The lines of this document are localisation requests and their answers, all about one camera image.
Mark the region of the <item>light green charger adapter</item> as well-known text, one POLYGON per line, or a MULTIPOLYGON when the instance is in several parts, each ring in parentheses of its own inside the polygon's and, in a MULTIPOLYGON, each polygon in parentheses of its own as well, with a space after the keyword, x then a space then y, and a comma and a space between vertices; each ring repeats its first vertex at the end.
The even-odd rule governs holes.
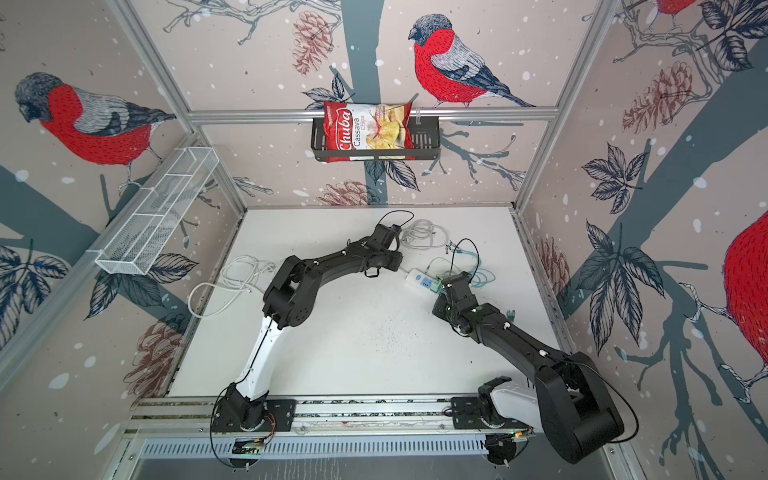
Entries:
POLYGON ((438 293, 443 288, 443 283, 440 278, 435 278, 431 282, 430 290, 434 293, 438 293))

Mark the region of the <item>white power strip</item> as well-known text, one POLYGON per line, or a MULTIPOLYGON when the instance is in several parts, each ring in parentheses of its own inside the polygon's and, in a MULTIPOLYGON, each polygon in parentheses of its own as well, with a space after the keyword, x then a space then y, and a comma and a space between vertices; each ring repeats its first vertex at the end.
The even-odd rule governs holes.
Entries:
POLYGON ((430 290, 431 282, 435 279, 418 269, 410 270, 406 275, 406 284, 420 291, 427 291, 434 293, 430 290))

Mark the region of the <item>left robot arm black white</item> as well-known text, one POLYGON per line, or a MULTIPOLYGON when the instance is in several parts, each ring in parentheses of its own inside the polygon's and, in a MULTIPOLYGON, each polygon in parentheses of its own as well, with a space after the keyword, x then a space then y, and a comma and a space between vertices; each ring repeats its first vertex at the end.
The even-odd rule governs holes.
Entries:
POLYGON ((264 318, 259 337, 238 379, 217 397, 212 410, 214 431, 254 431, 267 419, 267 398, 273 372, 287 333, 311 315, 322 286, 362 273, 376 278, 385 269, 397 271, 402 227, 377 224, 373 233, 334 253, 301 259, 288 257, 263 295, 264 318))

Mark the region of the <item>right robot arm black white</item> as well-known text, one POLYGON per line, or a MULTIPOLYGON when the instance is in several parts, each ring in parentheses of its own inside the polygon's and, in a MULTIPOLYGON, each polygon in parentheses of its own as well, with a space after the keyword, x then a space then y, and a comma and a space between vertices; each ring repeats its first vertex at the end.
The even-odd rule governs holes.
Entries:
POLYGON ((533 385, 528 393, 498 377, 479 389, 481 417, 488 426, 501 427, 507 419, 529 425, 572 464, 624 433, 622 417, 594 362, 581 352, 567 354, 544 344, 494 305, 480 304, 467 274, 444 281, 432 313, 455 333, 498 353, 533 385))

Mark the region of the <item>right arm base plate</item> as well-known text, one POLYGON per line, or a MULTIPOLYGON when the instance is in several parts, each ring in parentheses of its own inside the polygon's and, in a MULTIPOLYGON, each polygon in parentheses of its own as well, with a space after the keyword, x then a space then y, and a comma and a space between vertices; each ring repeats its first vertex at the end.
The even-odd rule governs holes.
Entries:
POLYGON ((450 405, 442 413, 452 420, 456 430, 532 429, 517 419, 502 417, 486 397, 452 397, 450 405))

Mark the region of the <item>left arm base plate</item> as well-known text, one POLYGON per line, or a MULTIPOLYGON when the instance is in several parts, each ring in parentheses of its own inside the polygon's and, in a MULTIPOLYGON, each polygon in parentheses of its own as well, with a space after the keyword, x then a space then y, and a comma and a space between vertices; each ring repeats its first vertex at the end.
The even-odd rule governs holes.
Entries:
POLYGON ((246 401, 222 398, 215 404, 210 431, 212 433, 245 433, 291 430, 297 402, 294 399, 260 399, 246 401))

